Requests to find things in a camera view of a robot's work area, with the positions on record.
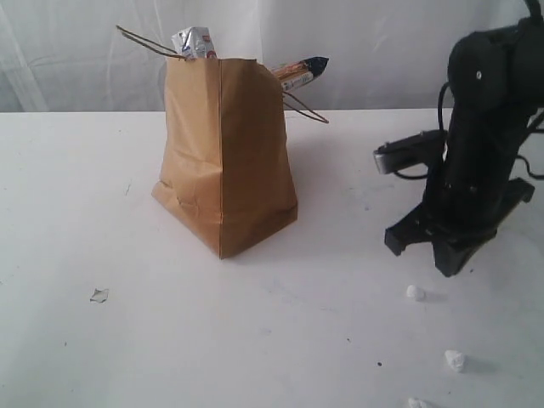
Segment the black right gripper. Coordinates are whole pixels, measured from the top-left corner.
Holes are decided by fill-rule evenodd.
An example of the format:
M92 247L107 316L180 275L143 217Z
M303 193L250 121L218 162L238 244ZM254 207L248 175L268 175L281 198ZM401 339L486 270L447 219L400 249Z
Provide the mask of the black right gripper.
M445 277L457 275L468 260L496 237L502 221L534 186L510 178L514 153L451 152L428 166L422 203L385 229L384 243L395 255L430 242L434 264Z

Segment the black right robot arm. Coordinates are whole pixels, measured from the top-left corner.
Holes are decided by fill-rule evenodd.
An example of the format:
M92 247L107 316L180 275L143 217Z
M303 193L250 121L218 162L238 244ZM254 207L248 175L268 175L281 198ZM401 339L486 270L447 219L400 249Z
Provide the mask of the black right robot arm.
M457 275L492 240L505 218L534 194L535 173L513 178L520 147L543 123L543 13L539 2L516 25L473 32L450 53L443 93L454 99L449 119L380 146L382 174L405 176L424 165L421 202L385 231L385 245L401 254L428 242L436 268Z

